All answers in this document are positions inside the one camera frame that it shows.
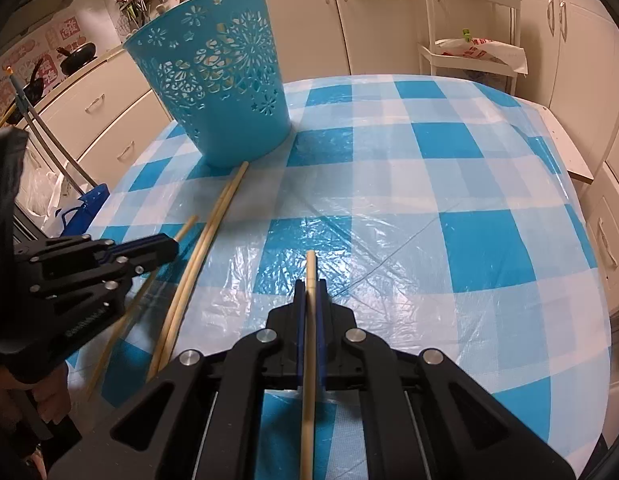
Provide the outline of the person's left hand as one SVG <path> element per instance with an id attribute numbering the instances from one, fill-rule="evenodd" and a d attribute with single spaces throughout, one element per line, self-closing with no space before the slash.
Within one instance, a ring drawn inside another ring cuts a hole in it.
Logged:
<path id="1" fill-rule="evenodd" d="M 46 424 L 58 425 L 69 414 L 71 399 L 68 388 L 69 367 L 62 361 L 47 377 L 34 385 L 18 382 L 10 371 L 0 367 L 0 458 L 23 460 L 34 452 L 34 445 L 22 444 L 14 430 L 22 421 L 22 411 L 10 396 L 12 390 L 29 393 L 37 414 Z"/>

